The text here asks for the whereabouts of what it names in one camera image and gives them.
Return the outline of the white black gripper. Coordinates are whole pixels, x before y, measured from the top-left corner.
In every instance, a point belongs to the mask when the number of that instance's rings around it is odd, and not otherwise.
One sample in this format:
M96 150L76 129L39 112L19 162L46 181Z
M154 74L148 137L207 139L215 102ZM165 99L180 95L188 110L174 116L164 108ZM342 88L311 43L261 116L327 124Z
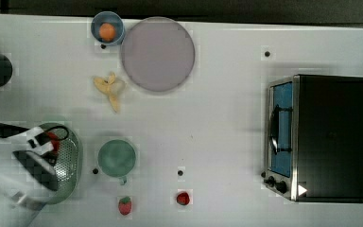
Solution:
M57 191L58 176L54 165L57 155L47 132L40 127L21 132L11 137L15 144L14 157L25 170L44 188Z

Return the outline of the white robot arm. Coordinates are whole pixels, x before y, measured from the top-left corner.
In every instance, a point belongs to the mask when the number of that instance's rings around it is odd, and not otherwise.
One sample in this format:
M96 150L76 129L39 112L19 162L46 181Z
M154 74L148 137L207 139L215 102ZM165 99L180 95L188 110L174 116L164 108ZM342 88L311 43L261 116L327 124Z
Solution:
M51 139L40 127L0 136L0 227L27 227L59 190L44 155Z

